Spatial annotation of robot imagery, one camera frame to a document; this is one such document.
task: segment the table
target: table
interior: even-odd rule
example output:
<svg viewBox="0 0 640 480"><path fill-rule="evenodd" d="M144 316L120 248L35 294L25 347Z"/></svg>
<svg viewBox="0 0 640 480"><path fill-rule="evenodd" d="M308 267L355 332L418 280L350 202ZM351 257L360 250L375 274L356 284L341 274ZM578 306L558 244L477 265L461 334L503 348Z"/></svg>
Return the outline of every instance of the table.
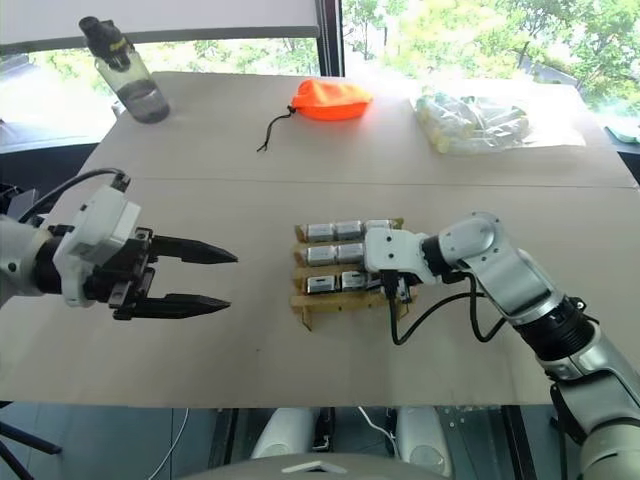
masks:
<svg viewBox="0 0 640 480"><path fill-rule="evenodd" d="M548 402L549 382L518 335L505 328L478 343L464 303L438 313L404 347L392 345L385 309L319 316L309 333L289 308L294 224L403 216L407 228L435 232L472 210L499 215L513 242L584 298L640 365L638 192L588 118L580 117L586 148L449 158L430 149L406 100L378 95L362 123L282 121L261 156L255 148L279 113L279 96L286 103L299 79L162 74L158 81L173 115L151 127L121 118L85 169L126 166L141 225L240 259L161 261L152 295L201 293L232 306L183 321L117 322L102 305L12 299L0 312L0 397L193 407ZM215 111L202 101L207 85L220 100ZM240 93L254 90L262 103L247 93L255 115L240 115ZM52 221L68 220L97 184L64 195ZM452 290L421 288L413 316ZM483 304L485 328L496 316Z"/></svg>

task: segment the water bottle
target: water bottle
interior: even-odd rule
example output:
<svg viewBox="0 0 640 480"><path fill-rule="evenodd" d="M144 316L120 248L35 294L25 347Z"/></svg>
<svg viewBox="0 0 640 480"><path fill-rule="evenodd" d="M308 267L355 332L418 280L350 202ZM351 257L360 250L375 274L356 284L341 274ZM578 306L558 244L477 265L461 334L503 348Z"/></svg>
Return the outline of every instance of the water bottle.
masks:
<svg viewBox="0 0 640 480"><path fill-rule="evenodd" d="M113 21L85 17L79 26L96 58L96 69L133 118L142 123L156 123L166 118L169 115L167 101L140 54Z"/></svg>

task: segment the plastic bag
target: plastic bag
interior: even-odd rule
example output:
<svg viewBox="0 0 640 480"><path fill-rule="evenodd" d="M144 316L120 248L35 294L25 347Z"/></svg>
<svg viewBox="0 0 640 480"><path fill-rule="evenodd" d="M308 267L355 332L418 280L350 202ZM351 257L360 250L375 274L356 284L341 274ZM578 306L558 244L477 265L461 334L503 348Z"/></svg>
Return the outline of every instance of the plastic bag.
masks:
<svg viewBox="0 0 640 480"><path fill-rule="evenodd" d="M518 147L584 145L584 139L571 125L559 129L524 103L497 95L438 91L417 98L413 107L440 153L472 155Z"/></svg>

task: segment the window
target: window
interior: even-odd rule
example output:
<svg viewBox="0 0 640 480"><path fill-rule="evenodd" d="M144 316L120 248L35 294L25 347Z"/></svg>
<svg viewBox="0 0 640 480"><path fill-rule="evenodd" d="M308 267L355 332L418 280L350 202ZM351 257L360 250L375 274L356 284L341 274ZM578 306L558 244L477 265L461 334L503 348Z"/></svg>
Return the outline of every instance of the window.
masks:
<svg viewBox="0 0 640 480"><path fill-rule="evenodd" d="M640 117L638 0L342 0L342 11L349 77L529 77Z"/></svg>
<svg viewBox="0 0 640 480"><path fill-rule="evenodd" d="M149 71L319 75L315 39L197 40L137 44ZM100 138L116 100L86 48L0 58L0 118L8 134Z"/></svg>

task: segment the wooden rack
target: wooden rack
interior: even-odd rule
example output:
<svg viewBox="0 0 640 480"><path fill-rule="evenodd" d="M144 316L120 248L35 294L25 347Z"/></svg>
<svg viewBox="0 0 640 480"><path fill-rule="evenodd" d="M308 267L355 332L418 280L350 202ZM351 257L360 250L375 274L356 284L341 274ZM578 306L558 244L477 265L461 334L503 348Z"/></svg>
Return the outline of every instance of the wooden rack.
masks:
<svg viewBox="0 0 640 480"><path fill-rule="evenodd" d="M392 219L395 228L402 228L404 219L395 218ZM356 243L356 240L346 241L332 241L332 242L317 242L307 243L305 233L300 225L295 227L296 238L298 243L294 246L293 256L296 259L297 267L293 271L293 284L296 289L296 293L291 296L291 308L300 316L302 324L311 331L313 329L313 313L319 312L342 312L346 310L360 310L366 308L386 307L388 305L387 299L380 291L369 292L337 292L337 293L325 293L316 295L306 294L306 282L309 277L316 277L322 275L335 275L339 276L342 272L351 270L362 270L362 265L359 264L341 264L341 265L326 265L322 267L309 267L306 265L305 259L302 256L302 252L308 247L317 247L322 245L344 245L348 243ZM412 289L412 296L415 295L415 291ZM398 318L402 318L406 315L408 307L401 308L399 305L398 311L402 313Z"/></svg>

